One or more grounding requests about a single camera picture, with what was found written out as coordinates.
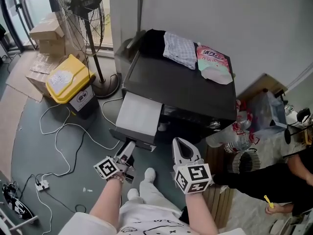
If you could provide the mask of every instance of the yellow trash bin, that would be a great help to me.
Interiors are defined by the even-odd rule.
[[[76,115],[87,119],[99,107],[91,84],[95,75],[72,54],[53,70],[45,85],[59,104],[67,104]]]

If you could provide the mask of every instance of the plastic bag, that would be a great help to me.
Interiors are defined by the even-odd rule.
[[[197,47],[198,67],[201,75],[219,84],[229,84],[233,78],[225,56],[208,46]]]

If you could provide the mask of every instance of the power strip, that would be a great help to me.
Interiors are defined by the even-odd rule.
[[[47,180],[42,180],[39,182],[39,185],[35,183],[37,191],[45,190],[49,188],[49,183]]]

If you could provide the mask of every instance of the checkered cloth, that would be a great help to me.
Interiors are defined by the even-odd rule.
[[[165,49],[163,56],[194,70],[196,68],[196,52],[191,40],[172,34],[164,34]]]

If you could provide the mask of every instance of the hand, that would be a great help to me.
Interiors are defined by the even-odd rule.
[[[306,177],[306,181],[309,186],[313,186],[313,174],[312,173],[308,173]]]
[[[274,213],[280,213],[280,212],[283,212],[284,210],[284,207],[282,207],[281,205],[279,204],[274,204],[274,208],[271,208],[269,207],[269,205],[265,208],[265,213],[266,214],[269,214],[269,215],[272,215]]]

